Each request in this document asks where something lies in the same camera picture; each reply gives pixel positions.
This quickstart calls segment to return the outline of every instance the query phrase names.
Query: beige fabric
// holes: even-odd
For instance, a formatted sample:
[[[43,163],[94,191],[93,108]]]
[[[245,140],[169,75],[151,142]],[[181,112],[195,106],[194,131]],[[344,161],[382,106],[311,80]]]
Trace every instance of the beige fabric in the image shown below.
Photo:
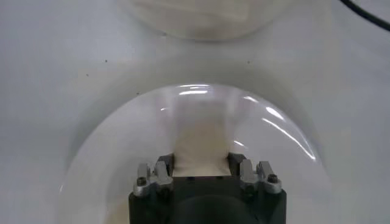
[[[226,157],[230,151],[221,124],[204,123],[182,132],[176,141],[176,177],[230,175]]]

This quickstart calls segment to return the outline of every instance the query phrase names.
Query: black cable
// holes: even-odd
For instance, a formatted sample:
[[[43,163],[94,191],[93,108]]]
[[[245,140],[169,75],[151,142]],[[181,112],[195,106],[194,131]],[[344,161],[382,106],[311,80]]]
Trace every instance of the black cable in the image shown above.
[[[344,5],[346,5],[348,8],[350,8],[352,11],[354,11],[359,16],[363,17],[364,19],[370,21],[371,23],[374,23],[378,27],[381,27],[384,30],[387,30],[390,32],[390,24],[386,22],[385,20],[376,17],[375,15],[365,11],[355,3],[353,3],[351,0],[340,0]]]

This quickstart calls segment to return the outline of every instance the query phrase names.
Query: white tabletop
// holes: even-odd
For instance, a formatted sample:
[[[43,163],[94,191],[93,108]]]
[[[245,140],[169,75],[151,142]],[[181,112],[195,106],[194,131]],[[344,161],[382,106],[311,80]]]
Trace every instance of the white tabletop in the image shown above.
[[[301,127],[338,223],[389,223],[389,40],[337,0],[297,0],[221,43],[166,36],[115,0],[2,0],[0,222],[55,223],[66,170],[105,117],[137,94],[202,81],[258,94]]]

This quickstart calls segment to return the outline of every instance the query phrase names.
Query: clear plastic dome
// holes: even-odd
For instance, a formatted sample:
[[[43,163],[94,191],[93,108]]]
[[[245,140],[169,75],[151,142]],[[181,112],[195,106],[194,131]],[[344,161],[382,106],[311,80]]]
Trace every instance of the clear plastic dome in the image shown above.
[[[177,176],[229,175],[228,152],[269,161],[287,191],[289,223],[329,221],[330,182],[310,142],[273,104],[222,85],[156,89],[127,102],[89,136],[60,196],[60,224],[128,223],[139,163],[175,153]]]
[[[121,0],[149,26],[196,40],[224,40],[251,33],[294,0]]]

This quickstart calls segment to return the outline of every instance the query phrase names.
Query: white surface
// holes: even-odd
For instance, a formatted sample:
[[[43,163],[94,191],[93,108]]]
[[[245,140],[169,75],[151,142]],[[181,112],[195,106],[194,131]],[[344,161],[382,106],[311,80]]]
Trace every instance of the white surface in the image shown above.
[[[137,92],[188,82],[278,106],[318,149],[335,223],[390,223],[389,38],[336,0],[298,0],[259,32],[213,44],[166,37],[114,0],[2,0],[1,223],[55,223],[90,132]]]
[[[179,171],[174,175],[230,175],[224,172],[229,165],[220,163],[229,151],[244,154],[254,167],[269,161],[289,195],[289,223],[311,223],[313,216],[316,223],[333,223],[328,176],[289,117],[251,93],[203,84],[157,89],[109,115],[69,168],[60,224],[126,219],[117,208],[132,191],[139,163],[154,167],[159,156],[173,151]]]

